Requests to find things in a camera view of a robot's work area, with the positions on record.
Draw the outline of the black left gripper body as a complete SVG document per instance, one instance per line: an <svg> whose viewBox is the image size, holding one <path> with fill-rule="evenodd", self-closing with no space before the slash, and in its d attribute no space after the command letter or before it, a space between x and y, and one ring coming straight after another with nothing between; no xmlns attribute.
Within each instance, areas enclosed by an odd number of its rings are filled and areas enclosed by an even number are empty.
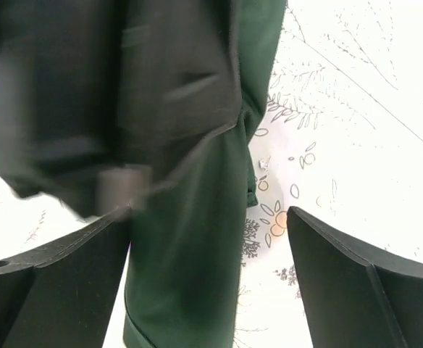
<svg viewBox="0 0 423 348"><path fill-rule="evenodd" d="M77 214L175 185L240 109L236 1L0 1L0 177Z"/></svg>

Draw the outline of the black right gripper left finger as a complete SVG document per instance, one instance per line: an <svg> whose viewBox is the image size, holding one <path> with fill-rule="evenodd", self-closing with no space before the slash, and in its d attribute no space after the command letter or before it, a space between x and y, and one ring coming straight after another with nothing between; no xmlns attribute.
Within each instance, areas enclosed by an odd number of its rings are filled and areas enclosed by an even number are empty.
<svg viewBox="0 0 423 348"><path fill-rule="evenodd" d="M106 215L0 260L0 347L102 347L130 245Z"/></svg>

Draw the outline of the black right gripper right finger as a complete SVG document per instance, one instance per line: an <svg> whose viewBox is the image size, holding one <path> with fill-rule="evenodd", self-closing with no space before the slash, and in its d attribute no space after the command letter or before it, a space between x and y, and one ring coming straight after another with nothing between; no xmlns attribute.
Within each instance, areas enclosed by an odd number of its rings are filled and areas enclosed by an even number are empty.
<svg viewBox="0 0 423 348"><path fill-rule="evenodd" d="M423 263L299 207L288 210L287 225L314 347L423 347Z"/></svg>

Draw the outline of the dark green cloth napkin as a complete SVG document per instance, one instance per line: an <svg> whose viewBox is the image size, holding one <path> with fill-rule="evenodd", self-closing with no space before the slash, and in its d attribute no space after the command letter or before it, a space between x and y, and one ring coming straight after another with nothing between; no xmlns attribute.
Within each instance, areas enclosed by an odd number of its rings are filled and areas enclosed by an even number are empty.
<svg viewBox="0 0 423 348"><path fill-rule="evenodd" d="M248 145L266 112L284 13L284 1L241 2L238 122L133 221L127 347L233 345L246 210L257 203Z"/></svg>

